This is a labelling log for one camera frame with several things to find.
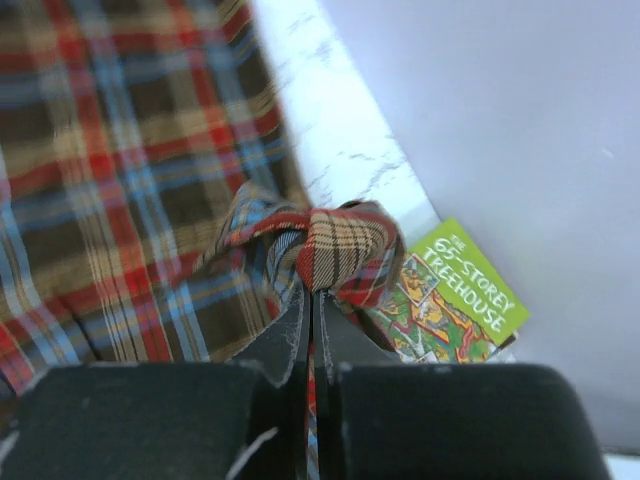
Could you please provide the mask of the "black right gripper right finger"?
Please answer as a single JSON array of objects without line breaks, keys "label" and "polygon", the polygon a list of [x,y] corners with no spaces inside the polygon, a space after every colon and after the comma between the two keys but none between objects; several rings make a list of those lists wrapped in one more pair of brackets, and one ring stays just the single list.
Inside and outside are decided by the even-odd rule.
[{"label": "black right gripper right finger", "polygon": [[398,356],[377,346],[326,293],[313,296],[317,450],[322,479],[361,479],[364,448],[370,444],[367,416],[375,403],[373,374],[397,366]]}]

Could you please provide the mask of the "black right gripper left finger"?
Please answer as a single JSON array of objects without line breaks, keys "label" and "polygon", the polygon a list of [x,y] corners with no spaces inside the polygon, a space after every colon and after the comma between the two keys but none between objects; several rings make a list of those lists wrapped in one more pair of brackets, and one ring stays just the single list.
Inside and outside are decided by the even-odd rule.
[{"label": "black right gripper left finger", "polygon": [[233,363],[256,375],[245,445],[229,468],[231,479],[307,476],[307,384],[310,294],[294,291],[284,311]]}]

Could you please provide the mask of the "red brown plaid shirt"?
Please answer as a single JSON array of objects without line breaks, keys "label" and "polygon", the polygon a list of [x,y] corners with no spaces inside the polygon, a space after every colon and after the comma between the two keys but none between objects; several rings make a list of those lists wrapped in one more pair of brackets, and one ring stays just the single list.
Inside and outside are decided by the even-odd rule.
[{"label": "red brown plaid shirt", "polygon": [[233,358],[311,296],[368,309],[402,233],[309,202],[245,1],[1,5],[1,475],[219,479],[256,375]]}]

